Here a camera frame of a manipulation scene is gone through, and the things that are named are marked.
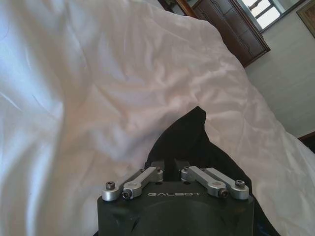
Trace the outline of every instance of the black screw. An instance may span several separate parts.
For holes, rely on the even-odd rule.
[[[237,188],[244,189],[245,188],[245,182],[242,180],[237,180],[237,181],[235,181],[235,186]]]
[[[106,183],[106,189],[107,190],[113,190],[115,188],[115,182],[109,181]]]
[[[218,192],[219,198],[227,198],[228,196],[228,190],[226,188],[220,189]]]
[[[123,198],[124,199],[130,199],[132,196],[132,192],[130,191],[130,189],[126,189],[123,191]]]

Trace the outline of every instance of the metal linkage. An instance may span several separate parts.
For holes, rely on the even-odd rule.
[[[123,198],[133,199],[142,193],[149,182],[163,181],[163,171],[159,167],[149,167],[134,180],[124,184]]]
[[[211,196],[217,198],[228,196],[228,190],[223,182],[217,181],[196,166],[184,167],[181,176],[183,181],[198,181]]]
[[[242,180],[234,181],[214,168],[205,169],[205,173],[218,181],[224,182],[230,195],[233,198],[240,200],[248,199],[250,191],[249,188],[245,185],[244,181]]]
[[[141,174],[141,170],[134,170],[125,176],[121,177],[117,181],[109,181],[105,185],[105,189],[102,192],[102,198],[104,201],[113,201],[119,198],[123,191],[124,184],[133,178],[136,178]]]

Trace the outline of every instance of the black cloth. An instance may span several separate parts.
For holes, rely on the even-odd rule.
[[[174,159],[185,160],[192,166],[213,167],[232,179],[245,181],[252,194],[251,179],[220,148],[212,144],[206,134],[204,123],[206,112],[200,107],[194,108],[166,129],[149,153],[146,167],[153,161],[164,160],[164,181],[172,179]],[[279,236],[262,211],[255,198],[254,236]]]

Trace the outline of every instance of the white bedsheet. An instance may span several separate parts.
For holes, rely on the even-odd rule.
[[[104,183],[199,105],[282,235],[315,232],[315,155],[209,23],[127,0],[0,2],[0,235],[91,236]]]

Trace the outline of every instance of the wall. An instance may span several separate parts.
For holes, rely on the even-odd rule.
[[[293,10],[263,33],[271,51],[246,68],[286,130],[315,131],[315,38]]]

